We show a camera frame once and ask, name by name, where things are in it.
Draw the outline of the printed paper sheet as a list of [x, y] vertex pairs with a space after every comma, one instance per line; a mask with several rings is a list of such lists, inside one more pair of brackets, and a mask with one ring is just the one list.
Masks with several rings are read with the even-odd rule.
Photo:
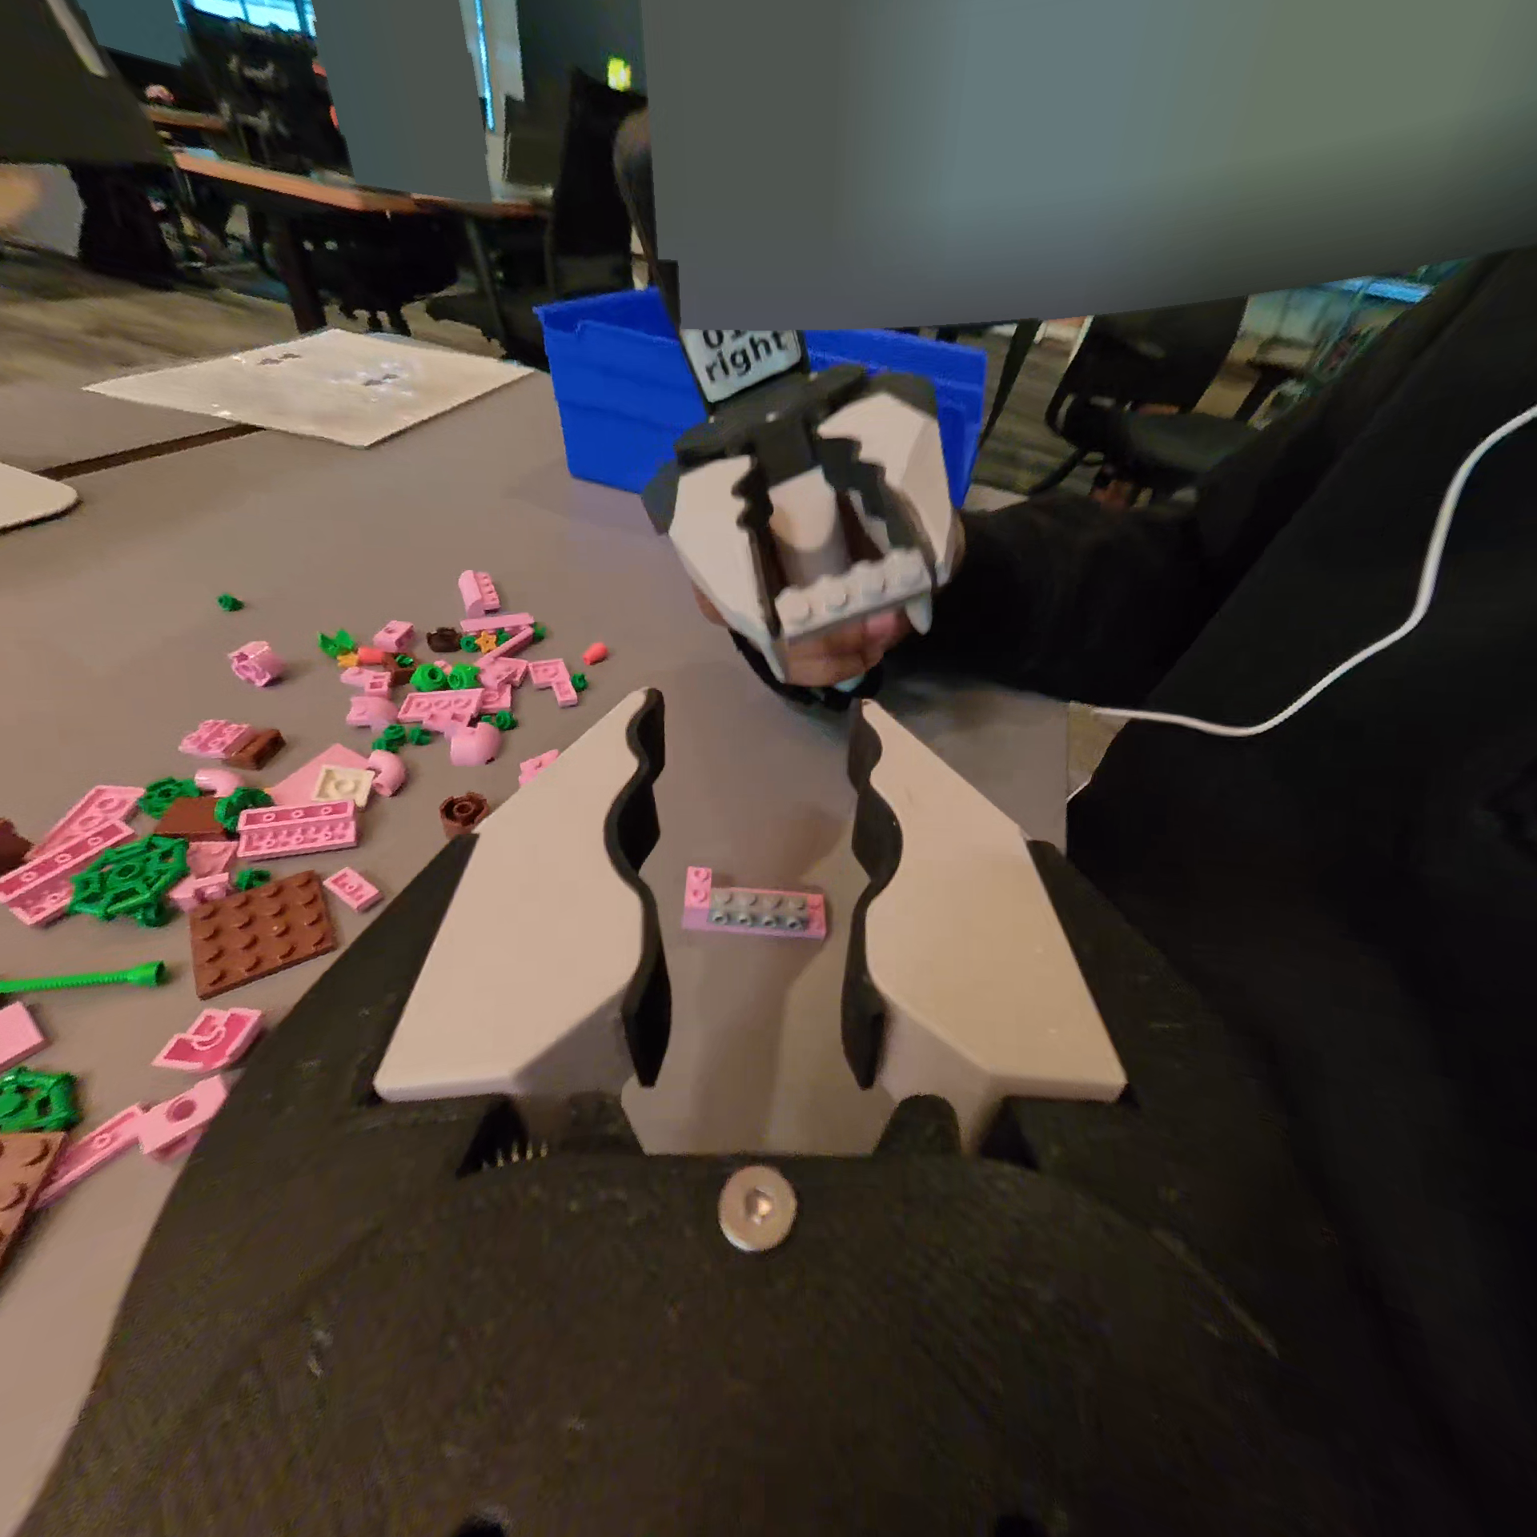
[[407, 336], [322, 328], [93, 382], [86, 391], [365, 449], [530, 374], [522, 362]]

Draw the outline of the blue plastic bin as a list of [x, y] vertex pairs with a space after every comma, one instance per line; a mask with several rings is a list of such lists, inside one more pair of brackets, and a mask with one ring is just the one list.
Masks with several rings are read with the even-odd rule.
[[[641, 494], [704, 421], [675, 327], [655, 289], [540, 305], [546, 361], [573, 479]], [[952, 498], [964, 501], [989, 413], [989, 355], [891, 328], [810, 328], [812, 368], [857, 362], [922, 374], [939, 400]]]

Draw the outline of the pink and grey brick assembly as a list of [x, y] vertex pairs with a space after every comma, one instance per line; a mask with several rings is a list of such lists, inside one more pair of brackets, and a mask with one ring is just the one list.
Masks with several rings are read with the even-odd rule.
[[682, 927], [823, 941], [829, 913], [818, 890], [733, 887], [720, 883], [712, 868], [688, 868]]

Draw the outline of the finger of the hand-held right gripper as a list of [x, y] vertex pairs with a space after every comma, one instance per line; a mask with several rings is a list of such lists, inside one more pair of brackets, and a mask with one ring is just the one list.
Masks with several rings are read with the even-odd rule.
[[931, 632], [950, 585], [961, 525], [931, 389], [861, 389], [825, 417], [825, 480], [835, 489], [857, 613], [901, 608]]
[[645, 485], [645, 511], [663, 530], [691, 582], [782, 684], [778, 617], [763, 564], [763, 519], [747, 491], [753, 462], [663, 466]]

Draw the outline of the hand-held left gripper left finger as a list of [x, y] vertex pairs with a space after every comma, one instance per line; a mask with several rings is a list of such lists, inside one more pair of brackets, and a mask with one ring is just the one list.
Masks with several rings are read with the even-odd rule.
[[637, 688], [474, 833], [374, 1073], [386, 1102], [565, 1102], [655, 1085], [669, 973], [658, 845], [663, 696]]

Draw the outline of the person's right forearm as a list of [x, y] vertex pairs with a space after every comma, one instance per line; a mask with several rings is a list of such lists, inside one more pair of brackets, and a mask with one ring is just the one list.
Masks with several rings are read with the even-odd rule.
[[1221, 607], [1190, 509], [1048, 494], [957, 514], [961, 548], [897, 676], [1143, 706]]

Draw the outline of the grey studded toy brick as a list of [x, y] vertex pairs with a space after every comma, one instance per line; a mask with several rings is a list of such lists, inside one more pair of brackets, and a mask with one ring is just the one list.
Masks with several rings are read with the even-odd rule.
[[807, 585], [785, 585], [773, 599], [778, 634], [802, 640], [870, 613], [901, 608], [912, 630], [931, 626], [934, 582], [918, 548], [891, 548], [880, 558], [854, 562]]

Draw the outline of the black flat panel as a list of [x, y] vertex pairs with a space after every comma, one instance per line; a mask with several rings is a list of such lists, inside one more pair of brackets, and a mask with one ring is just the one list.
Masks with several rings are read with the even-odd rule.
[[144, 105], [74, 3], [3, 3], [3, 162], [168, 162]]

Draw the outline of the wooden office desk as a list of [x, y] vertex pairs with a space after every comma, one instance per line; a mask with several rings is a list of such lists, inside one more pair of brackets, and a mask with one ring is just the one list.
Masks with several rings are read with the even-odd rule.
[[412, 196], [403, 191], [357, 186], [350, 178], [305, 178], [287, 170], [220, 157], [207, 147], [172, 147], [171, 162], [182, 178], [218, 183], [235, 202], [271, 216], [274, 253], [286, 283], [292, 322], [300, 335], [325, 328], [327, 305], [314, 277], [312, 253], [296, 233], [296, 219], [429, 219], [461, 223], [479, 288], [495, 296], [495, 274], [484, 242], [484, 223], [527, 223], [550, 213], [550, 186], [517, 189], [510, 199], [454, 202]]

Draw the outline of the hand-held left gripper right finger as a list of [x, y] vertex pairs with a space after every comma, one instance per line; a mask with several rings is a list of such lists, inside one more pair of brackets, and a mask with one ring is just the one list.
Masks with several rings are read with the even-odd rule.
[[884, 706], [850, 726], [841, 1049], [861, 1089], [942, 1097], [982, 1139], [1011, 1097], [1116, 1102], [1130, 1077], [1025, 832]]

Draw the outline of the person's right hand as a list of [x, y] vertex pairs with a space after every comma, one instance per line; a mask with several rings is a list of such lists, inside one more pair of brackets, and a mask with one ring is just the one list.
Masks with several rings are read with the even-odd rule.
[[787, 646], [776, 671], [753, 643], [726, 625], [720, 607], [699, 585], [693, 585], [693, 599], [712, 625], [726, 630], [757, 683], [797, 704], [829, 704], [835, 696], [854, 696], [865, 688], [869, 674], [878, 671], [885, 654], [912, 632], [905, 608], [884, 608]]

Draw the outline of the pile of pink toy bricks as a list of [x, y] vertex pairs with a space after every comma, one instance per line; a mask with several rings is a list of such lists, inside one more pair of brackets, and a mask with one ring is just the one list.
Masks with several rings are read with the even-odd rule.
[[[220, 897], [263, 887], [290, 873], [274, 862], [350, 851], [361, 841], [361, 813], [350, 803], [316, 803], [312, 786], [325, 762], [369, 766], [376, 770], [371, 796], [395, 796], [406, 783], [406, 744], [446, 740], [454, 766], [484, 766], [514, 730], [512, 697], [517, 688], [550, 690], [559, 706], [576, 706], [585, 688], [580, 671], [561, 658], [527, 658], [527, 646], [546, 637], [546, 626], [527, 613], [495, 612], [496, 590], [484, 572], [461, 574], [465, 634], [452, 663], [411, 663], [403, 651], [412, 625], [385, 625], [371, 646], [356, 646], [340, 630], [318, 634], [318, 649], [334, 658], [338, 676], [352, 690], [348, 723], [374, 726], [371, 753], [331, 747], [274, 786], [249, 783], [222, 753], [245, 732], [242, 721], [201, 721], [181, 753], [203, 769], [193, 779], [156, 779], [146, 786], [96, 783], [80, 796], [50, 837], [35, 845], [24, 868], [3, 879], [3, 913], [27, 927], [46, 927], [67, 914], [100, 923], [130, 921], [159, 927], [178, 913]], [[504, 643], [480, 657], [474, 634], [499, 630]], [[176, 796], [220, 796], [220, 821], [235, 833], [231, 841], [186, 841], [156, 837], [154, 824]], [[371, 913], [381, 890], [356, 868], [318, 873], [331, 898], [350, 913]], [[262, 1009], [203, 1002], [201, 1012], [176, 1029], [151, 1058], [159, 1072], [188, 1080], [178, 1093], [142, 1106], [126, 1106], [96, 1130], [74, 1135], [80, 1123], [75, 1077], [29, 1070], [42, 1034], [29, 1005], [7, 998], [3, 1005], [3, 1132], [66, 1132], [58, 1158], [35, 1209], [63, 1200], [107, 1162], [130, 1151], [171, 1162], [186, 1154], [224, 1106], [227, 1072], [242, 1067], [258, 1046], [267, 1019]]]

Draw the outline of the brown studded plate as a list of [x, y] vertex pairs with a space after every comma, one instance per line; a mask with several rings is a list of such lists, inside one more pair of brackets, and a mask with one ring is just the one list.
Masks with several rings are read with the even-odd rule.
[[3, 1132], [3, 1266], [66, 1144], [66, 1132]]
[[198, 1002], [330, 956], [338, 943], [330, 897], [314, 871], [220, 897], [188, 914], [188, 964]]

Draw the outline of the long green toy stem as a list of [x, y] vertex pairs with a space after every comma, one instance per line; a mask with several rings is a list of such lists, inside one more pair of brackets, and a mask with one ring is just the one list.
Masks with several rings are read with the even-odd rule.
[[144, 962], [129, 969], [75, 969], [58, 974], [3, 977], [3, 998], [96, 988], [161, 988], [168, 979], [165, 962]]

